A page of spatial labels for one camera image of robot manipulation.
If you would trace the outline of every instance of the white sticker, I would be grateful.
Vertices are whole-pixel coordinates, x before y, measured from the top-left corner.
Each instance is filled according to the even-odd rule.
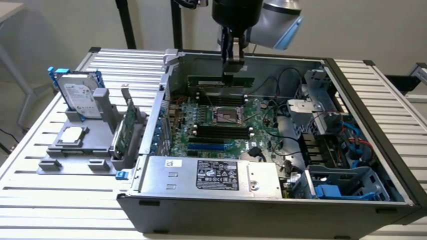
[[[181,168],[183,166],[183,160],[181,159],[167,159],[165,163],[166,167],[177,167]]]
[[[86,118],[101,119],[102,114],[97,105],[91,89],[82,84],[65,84],[66,92],[75,110]]]
[[[199,81],[199,85],[223,86],[226,83],[222,81]]]

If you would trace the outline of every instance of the slotted metal surface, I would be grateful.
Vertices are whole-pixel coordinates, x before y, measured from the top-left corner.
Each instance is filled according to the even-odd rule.
[[[163,55],[161,51],[103,49],[83,61],[87,66],[85,70],[98,68],[103,72],[111,101],[121,105],[122,110],[126,105],[121,100],[121,87],[122,84],[130,84],[135,104],[150,113],[150,101],[154,100],[151,93],[165,73],[161,67]],[[351,68],[355,62],[346,61],[342,64]],[[361,68],[367,68],[363,63],[357,64]],[[225,239],[207,236],[143,235],[135,231],[115,194],[130,188],[127,181],[117,181],[113,176],[37,174],[39,160],[45,157],[47,147],[67,120],[66,108],[62,96],[58,95],[0,168],[0,239]],[[402,121],[399,124],[387,121],[387,115],[378,116],[385,125],[417,127],[417,124],[413,124],[417,121],[410,116],[394,115],[393,118]],[[391,139],[405,141],[401,135],[402,133],[390,133],[390,136],[394,136]],[[421,134],[410,135],[414,136],[413,141],[425,140]],[[419,161],[419,156],[411,154],[406,155],[405,161],[415,171],[414,174],[427,181],[426,161]],[[409,226],[390,225],[363,240],[425,240],[426,225],[427,218]]]
[[[367,66],[362,61],[337,60],[337,64],[427,191],[427,121],[425,117],[375,66]],[[423,218],[423,223],[427,224],[427,218]]]

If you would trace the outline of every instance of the cpu socket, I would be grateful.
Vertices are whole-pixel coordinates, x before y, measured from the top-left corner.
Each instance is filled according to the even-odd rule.
[[[242,124],[241,107],[214,107],[213,122],[222,124]]]

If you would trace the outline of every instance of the metal bracket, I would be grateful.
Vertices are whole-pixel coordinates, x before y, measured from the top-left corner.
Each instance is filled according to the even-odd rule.
[[[291,99],[287,101],[287,109],[297,125],[306,125],[317,112],[323,112],[325,108],[317,101]]]
[[[165,66],[171,66],[179,62],[181,56],[179,56],[179,50],[175,48],[170,48],[165,52],[163,56],[163,64]]]
[[[422,64],[417,64],[409,75],[418,77],[422,83],[427,85],[427,69],[422,66]]]

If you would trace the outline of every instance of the green circuit board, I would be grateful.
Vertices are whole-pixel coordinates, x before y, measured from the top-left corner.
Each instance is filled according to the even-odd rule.
[[[133,140],[133,134],[134,134],[134,126],[137,121],[137,108],[134,105],[134,102],[130,101],[127,106],[127,111],[123,119],[122,126],[119,128],[119,136],[117,141],[117,150],[121,152],[122,155],[125,155],[129,151],[131,140]]]
[[[269,130],[274,135],[279,134],[278,128],[273,128],[273,124],[266,127],[263,126],[263,118],[267,113],[267,108],[262,109],[261,105],[267,104],[267,101],[253,99],[243,107],[241,107],[241,122],[230,122],[226,119],[217,117],[215,120],[215,108],[221,108],[225,111],[235,109],[235,107],[217,107],[209,105],[198,105],[193,101],[187,101],[181,104],[181,121],[185,124],[179,126],[173,125],[173,145],[171,145],[171,156],[187,157],[190,144],[190,138],[194,138],[193,127],[198,123],[201,126],[231,126],[231,127],[253,127],[254,136],[250,139],[225,139],[226,150],[194,150],[198,151],[198,157],[201,158],[222,158],[222,159],[243,159],[258,161],[257,158],[247,156],[249,150],[253,147],[259,147],[267,160],[271,161],[273,153],[269,152],[269,141],[275,145],[279,139],[267,134],[265,129]],[[274,111],[270,111],[266,119],[274,122]]]

